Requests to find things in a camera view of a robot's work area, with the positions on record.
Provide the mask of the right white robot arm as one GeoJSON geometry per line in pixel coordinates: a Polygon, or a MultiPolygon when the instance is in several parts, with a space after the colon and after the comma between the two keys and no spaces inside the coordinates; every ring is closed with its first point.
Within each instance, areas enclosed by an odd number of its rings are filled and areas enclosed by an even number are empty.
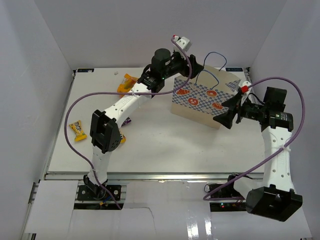
{"type": "Polygon", "coordinates": [[[250,90],[240,87],[237,93],[221,105],[227,112],[213,119],[230,129],[243,118],[257,121],[261,127],[266,162],[262,184],[258,185],[248,175],[229,176],[229,184],[218,187],[233,199],[244,198],[249,214],[285,222],[303,204],[303,197],[295,192],[290,173],[289,141],[294,129],[292,114],[285,112],[285,89],[268,87],[263,102],[255,104],[248,98],[250,90]]]}

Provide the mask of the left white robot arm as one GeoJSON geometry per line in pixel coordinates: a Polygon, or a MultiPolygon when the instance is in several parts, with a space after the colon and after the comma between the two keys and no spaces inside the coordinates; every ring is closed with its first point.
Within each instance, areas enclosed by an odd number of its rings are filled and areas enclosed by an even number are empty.
{"type": "Polygon", "coordinates": [[[166,79],[176,74],[193,79],[203,69],[194,55],[185,58],[177,51],[157,49],[151,63],[145,67],[132,89],[109,108],[104,111],[96,110],[92,114],[90,136],[93,169],[83,178],[90,196],[99,200],[107,195],[103,184],[108,180],[107,169],[111,153],[121,143],[120,127],[127,117],[151,100],[153,94],[165,86],[166,79]]]}

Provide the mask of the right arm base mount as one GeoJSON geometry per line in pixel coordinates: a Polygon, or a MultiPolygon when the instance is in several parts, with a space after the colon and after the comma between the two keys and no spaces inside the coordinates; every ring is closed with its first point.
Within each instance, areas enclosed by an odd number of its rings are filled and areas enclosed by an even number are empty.
{"type": "Polygon", "coordinates": [[[218,198],[217,201],[211,202],[210,211],[213,212],[245,212],[246,202],[242,195],[234,190],[233,185],[224,187],[210,196],[218,198]]]}

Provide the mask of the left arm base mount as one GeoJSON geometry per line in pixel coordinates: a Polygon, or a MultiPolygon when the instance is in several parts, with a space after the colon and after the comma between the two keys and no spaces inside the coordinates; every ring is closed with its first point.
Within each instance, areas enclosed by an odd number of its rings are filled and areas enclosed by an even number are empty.
{"type": "MultiPolygon", "coordinates": [[[[106,189],[113,195],[116,201],[121,199],[122,186],[121,185],[106,185],[106,189]]],[[[77,197],[78,201],[113,201],[112,197],[104,190],[98,189],[97,194],[90,190],[87,186],[80,185],[78,187],[77,197]]]]}

